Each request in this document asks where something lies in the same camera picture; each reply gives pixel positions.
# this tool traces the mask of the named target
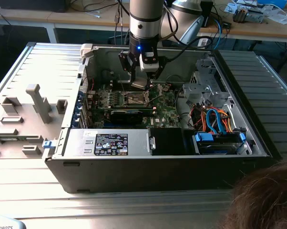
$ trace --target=floor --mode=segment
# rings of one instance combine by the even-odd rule
[[[44,28],[22,27],[22,26],[4,26],[4,35],[0,35],[0,81],[6,72],[13,65],[20,52],[23,50],[27,42],[49,42],[47,32]],[[61,43],[98,43],[113,44],[113,31],[85,31],[85,30],[69,30],[58,29],[57,34]],[[223,39],[220,41],[219,49],[231,50],[235,40]],[[166,42],[164,45],[170,46],[176,43]],[[246,51],[251,41],[238,40],[234,49]],[[284,52],[284,43],[262,42],[257,44],[254,52],[262,55],[273,66],[276,67]],[[280,72],[280,76],[287,83],[287,63]]]

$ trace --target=paper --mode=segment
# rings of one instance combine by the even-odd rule
[[[225,8],[225,10],[224,10],[224,12],[234,14],[235,11],[237,10],[238,5],[241,5],[241,4],[228,3],[226,8]]]
[[[269,16],[268,18],[270,18],[270,20],[276,21],[283,25],[287,24],[287,16],[283,14],[275,14],[275,15]]]

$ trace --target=metal table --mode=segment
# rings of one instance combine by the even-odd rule
[[[0,97],[14,95],[13,87],[18,87],[17,79],[22,78],[22,84],[49,84],[54,88],[41,91],[42,96],[66,86],[57,96],[68,100],[69,86],[59,78],[72,81],[77,77],[76,64],[71,66],[81,60],[80,47],[28,44],[2,80]],[[54,69],[47,78],[50,66]],[[25,77],[29,69],[39,72]],[[17,93],[22,98],[24,92]],[[0,159],[0,214],[20,219],[28,229],[212,228],[229,203],[229,190],[69,194],[41,156],[24,158],[16,155]]]

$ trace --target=robotic arm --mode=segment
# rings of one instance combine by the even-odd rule
[[[168,60],[157,54],[159,41],[173,39],[177,35],[181,42],[187,44],[202,26],[204,18],[200,16],[200,0],[176,0],[170,9],[163,4],[164,0],[130,0],[130,49],[122,51],[119,59],[131,76],[131,82],[135,80],[137,66],[147,73],[148,81],[159,77]],[[175,18],[182,25],[179,29],[172,20]]]

